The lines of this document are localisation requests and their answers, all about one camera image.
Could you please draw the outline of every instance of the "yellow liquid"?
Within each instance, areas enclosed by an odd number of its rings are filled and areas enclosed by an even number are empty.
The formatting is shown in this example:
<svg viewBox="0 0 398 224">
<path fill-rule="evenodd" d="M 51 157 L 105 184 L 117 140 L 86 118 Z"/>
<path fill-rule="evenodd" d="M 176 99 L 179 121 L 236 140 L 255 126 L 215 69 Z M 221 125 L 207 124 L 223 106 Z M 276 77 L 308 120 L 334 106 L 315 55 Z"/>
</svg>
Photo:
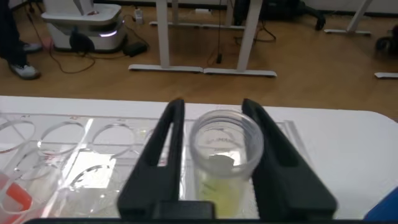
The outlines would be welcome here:
<svg viewBox="0 0 398 224">
<path fill-rule="evenodd" d="M 231 218 L 237 215 L 241 193 L 236 184 L 240 183 L 231 179 L 202 180 L 200 198 L 215 204 L 217 218 Z"/>
</svg>

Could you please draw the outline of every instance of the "blue jeans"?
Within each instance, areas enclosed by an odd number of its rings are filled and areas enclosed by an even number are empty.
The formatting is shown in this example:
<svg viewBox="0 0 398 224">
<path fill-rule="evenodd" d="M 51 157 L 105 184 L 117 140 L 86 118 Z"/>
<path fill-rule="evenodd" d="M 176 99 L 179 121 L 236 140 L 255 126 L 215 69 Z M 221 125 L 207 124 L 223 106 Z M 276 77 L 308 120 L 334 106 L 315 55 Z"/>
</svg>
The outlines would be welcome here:
<svg viewBox="0 0 398 224">
<path fill-rule="evenodd" d="M 19 32 L 8 0 L 0 0 L 0 57 L 11 64 L 25 65 L 26 53 L 19 42 Z"/>
</svg>

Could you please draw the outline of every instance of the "sneaker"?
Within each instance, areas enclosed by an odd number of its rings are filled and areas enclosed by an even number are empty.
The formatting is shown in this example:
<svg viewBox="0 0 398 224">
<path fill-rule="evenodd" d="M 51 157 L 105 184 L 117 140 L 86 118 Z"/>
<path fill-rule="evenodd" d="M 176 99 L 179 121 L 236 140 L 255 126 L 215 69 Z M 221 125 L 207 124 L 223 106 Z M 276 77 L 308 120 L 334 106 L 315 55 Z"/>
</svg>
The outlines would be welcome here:
<svg viewBox="0 0 398 224">
<path fill-rule="evenodd" d="M 30 44 L 30 43 L 25 43 L 21 40 L 19 41 L 19 43 L 22 45 L 24 52 L 26 52 L 27 54 L 36 53 L 43 49 L 43 46 L 41 44 Z"/>
<path fill-rule="evenodd" d="M 34 80 L 40 77 L 40 72 L 30 65 L 11 65 L 8 64 L 11 71 L 24 80 Z"/>
</svg>

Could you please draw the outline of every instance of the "desk foot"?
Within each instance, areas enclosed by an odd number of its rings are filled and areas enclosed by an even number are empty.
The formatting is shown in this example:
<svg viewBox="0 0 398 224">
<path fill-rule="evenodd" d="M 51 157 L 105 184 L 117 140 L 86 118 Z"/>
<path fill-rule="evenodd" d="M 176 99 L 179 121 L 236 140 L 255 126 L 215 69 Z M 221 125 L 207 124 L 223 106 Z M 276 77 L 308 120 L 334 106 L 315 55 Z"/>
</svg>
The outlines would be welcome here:
<svg viewBox="0 0 398 224">
<path fill-rule="evenodd" d="M 130 71 L 149 70 L 149 71 L 165 71 L 165 72 L 193 72 L 203 73 L 203 68 L 194 66 L 169 66 L 163 68 L 160 65 L 130 65 Z"/>
<path fill-rule="evenodd" d="M 372 33 L 370 31 L 361 31 L 361 30 L 357 30 L 355 32 L 347 32 L 347 30 L 325 29 L 323 31 L 325 31 L 325 33 L 327 33 L 327 34 L 349 34 L 349 33 L 353 33 L 353 34 L 365 35 L 367 37 L 370 37 L 372 35 Z"/>
<path fill-rule="evenodd" d="M 187 27 L 196 27 L 196 28 L 218 28 L 217 24 L 196 24 L 189 22 L 179 22 L 178 24 L 174 24 L 173 22 L 168 22 L 169 26 L 187 26 Z M 151 26 L 157 26 L 157 21 L 149 22 Z M 222 29 L 237 29 L 244 30 L 244 26 L 226 26 L 221 25 Z"/>
<path fill-rule="evenodd" d="M 203 69 L 205 74 L 225 74 L 225 75 L 256 75 L 265 77 L 276 77 L 276 72 L 265 71 L 265 70 L 245 70 L 239 72 L 236 69 L 223 69 L 223 68 L 205 68 Z"/>
<path fill-rule="evenodd" d="M 377 72 L 374 75 L 378 78 L 398 78 L 398 73 Z"/>
</svg>

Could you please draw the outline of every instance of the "plastic cup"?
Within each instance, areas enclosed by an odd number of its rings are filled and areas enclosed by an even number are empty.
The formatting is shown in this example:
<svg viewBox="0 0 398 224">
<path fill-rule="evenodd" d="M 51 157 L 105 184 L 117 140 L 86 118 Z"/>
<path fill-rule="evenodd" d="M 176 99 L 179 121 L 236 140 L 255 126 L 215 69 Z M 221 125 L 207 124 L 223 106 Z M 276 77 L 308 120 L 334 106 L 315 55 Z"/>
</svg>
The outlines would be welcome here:
<svg viewBox="0 0 398 224">
<path fill-rule="evenodd" d="M 260 128 L 242 113 L 217 110 L 198 118 L 190 134 L 197 200 L 212 201 L 218 218 L 236 216 L 263 147 Z"/>
</svg>

